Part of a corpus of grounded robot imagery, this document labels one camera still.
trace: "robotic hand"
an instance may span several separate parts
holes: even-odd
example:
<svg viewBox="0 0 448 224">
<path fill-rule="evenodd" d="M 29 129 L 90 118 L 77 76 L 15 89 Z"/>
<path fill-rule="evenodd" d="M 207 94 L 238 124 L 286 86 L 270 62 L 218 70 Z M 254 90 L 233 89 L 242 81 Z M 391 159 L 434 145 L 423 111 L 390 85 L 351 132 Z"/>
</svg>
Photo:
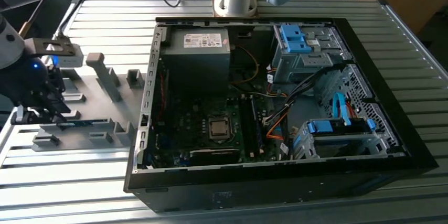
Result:
<svg viewBox="0 0 448 224">
<path fill-rule="evenodd" d="M 35 1 L 0 0 L 0 12 Z M 19 107 L 13 124 L 67 121 L 62 115 L 70 113 L 62 95 L 66 91 L 62 72 L 55 61 L 46 66 L 41 57 L 70 58 L 81 54 L 79 45 L 73 44 L 62 32 L 55 40 L 23 40 L 0 15 L 0 94 Z"/>
</svg>

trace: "blue latch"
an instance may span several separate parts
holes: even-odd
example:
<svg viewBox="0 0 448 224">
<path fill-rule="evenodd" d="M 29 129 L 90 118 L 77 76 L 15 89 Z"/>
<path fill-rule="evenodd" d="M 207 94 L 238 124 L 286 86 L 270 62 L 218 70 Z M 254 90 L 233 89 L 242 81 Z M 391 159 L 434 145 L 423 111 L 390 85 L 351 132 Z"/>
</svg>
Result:
<svg viewBox="0 0 448 224">
<path fill-rule="evenodd" d="M 297 148 L 301 140 L 302 140 L 302 136 L 299 135 L 298 138 L 297 138 L 297 140 L 295 140 L 295 143 L 293 144 L 293 148 Z"/>
<path fill-rule="evenodd" d="M 313 49 L 306 43 L 306 34 L 298 25 L 282 25 L 283 40 L 287 43 L 287 50 L 293 53 L 311 53 Z"/>
<path fill-rule="evenodd" d="M 309 130 L 310 130 L 310 133 L 315 133 L 317 132 L 317 127 L 314 125 L 314 122 L 309 123 Z"/>
<path fill-rule="evenodd" d="M 367 125 L 370 126 L 371 131 L 375 131 L 377 123 L 375 123 L 374 119 L 371 119 L 371 118 L 367 119 Z"/>
<path fill-rule="evenodd" d="M 334 132 L 334 127 L 331 126 L 331 122 L 329 120 L 314 121 L 314 125 L 317 126 L 317 132 Z"/>
<path fill-rule="evenodd" d="M 333 104 L 333 114 L 334 114 L 334 118 L 338 118 L 338 103 L 339 103 L 339 108 L 341 108 L 341 112 L 342 112 L 342 118 L 346 122 L 346 125 L 351 125 L 351 118 L 349 117 L 349 109 L 347 109 L 347 105 L 346 105 L 346 96 L 342 92 L 337 92 L 334 95 L 334 104 Z"/>
</svg>

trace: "gray block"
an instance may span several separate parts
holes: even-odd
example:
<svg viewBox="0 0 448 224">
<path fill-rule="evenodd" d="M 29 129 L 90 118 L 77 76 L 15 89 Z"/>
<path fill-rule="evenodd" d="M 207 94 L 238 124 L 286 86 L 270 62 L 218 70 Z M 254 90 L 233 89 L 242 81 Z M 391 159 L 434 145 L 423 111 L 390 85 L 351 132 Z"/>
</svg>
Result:
<svg viewBox="0 0 448 224">
<path fill-rule="evenodd" d="M 34 139 L 34 144 L 39 147 L 55 147 L 59 145 L 59 142 L 61 140 L 50 134 L 47 137 L 42 136 L 41 138 Z"/>
<path fill-rule="evenodd" d="M 63 96 L 65 96 L 65 102 L 66 102 L 66 104 L 86 102 L 86 95 L 83 95 L 83 94 L 75 94 L 75 93 L 74 94 L 69 94 L 69 93 L 65 93 Z"/>
<path fill-rule="evenodd" d="M 105 54 L 90 53 L 86 60 L 87 66 L 93 67 L 99 77 L 99 82 L 114 102 L 122 101 L 122 95 L 118 89 L 119 79 L 114 70 L 105 65 Z"/>
<path fill-rule="evenodd" d="M 123 145 L 131 145 L 134 138 L 135 138 L 135 127 L 133 126 L 133 123 L 129 122 L 129 124 L 126 125 L 126 129 L 123 129 L 121 123 L 115 124 L 115 129 L 114 129 L 114 134 L 118 137 L 121 143 Z"/>
<path fill-rule="evenodd" d="M 131 89 L 141 89 L 146 85 L 141 70 L 131 69 L 127 74 L 127 81 Z"/>
<path fill-rule="evenodd" d="M 71 113 L 63 113 L 63 116 L 67 120 L 79 120 L 82 117 L 82 113 L 78 110 L 73 110 Z"/>
<path fill-rule="evenodd" d="M 91 132 L 90 140 L 95 145 L 111 144 L 114 142 L 114 139 L 107 132 Z"/>
<path fill-rule="evenodd" d="M 73 81 L 82 79 L 82 77 L 79 76 L 74 68 L 62 69 L 62 75 L 63 75 L 63 78 L 70 78 Z"/>
<path fill-rule="evenodd" d="M 71 78 L 65 78 L 63 81 L 65 81 L 65 86 L 66 86 L 66 93 L 79 93 L 78 88 Z"/>
</svg>

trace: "ventilation grille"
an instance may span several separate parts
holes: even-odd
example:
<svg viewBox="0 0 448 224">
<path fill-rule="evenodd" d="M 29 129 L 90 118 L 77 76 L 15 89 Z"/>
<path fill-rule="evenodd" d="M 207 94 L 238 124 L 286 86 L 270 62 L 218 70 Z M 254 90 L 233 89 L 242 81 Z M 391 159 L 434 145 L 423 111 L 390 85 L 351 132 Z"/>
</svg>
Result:
<svg viewBox="0 0 448 224">
<path fill-rule="evenodd" d="M 353 107 L 355 107 L 358 117 L 371 118 L 377 123 L 377 132 L 389 133 L 387 142 L 390 146 L 397 146 L 398 140 L 393 135 L 391 127 L 387 125 L 379 106 L 373 103 L 365 103 L 365 99 L 371 98 L 371 95 L 367 94 L 367 90 L 369 88 L 363 86 L 363 82 L 358 78 L 358 69 L 350 66 L 343 72 L 335 72 L 322 78 L 317 95 L 321 95 L 325 113 L 329 117 L 333 117 L 334 94 L 335 92 L 345 93 L 350 98 Z"/>
</svg>

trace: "metal workbench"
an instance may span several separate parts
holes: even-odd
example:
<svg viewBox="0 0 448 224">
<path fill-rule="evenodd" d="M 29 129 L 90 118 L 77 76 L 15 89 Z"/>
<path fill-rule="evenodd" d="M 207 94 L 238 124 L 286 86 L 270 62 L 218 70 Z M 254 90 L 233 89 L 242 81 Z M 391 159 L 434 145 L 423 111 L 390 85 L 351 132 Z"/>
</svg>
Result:
<svg viewBox="0 0 448 224">
<path fill-rule="evenodd" d="M 441 168 L 351 199 L 155 214 L 123 192 L 129 149 L 34 152 L 38 126 L 0 135 L 0 220 L 11 223 L 447 223 L 448 75 L 389 6 L 377 1 L 261 2 L 261 16 L 347 18 Z M 147 70 L 158 16 L 211 16 L 211 0 L 170 8 L 161 0 L 87 0 L 67 30 L 117 73 Z M 91 68 L 81 74 L 94 74 Z"/>
</svg>

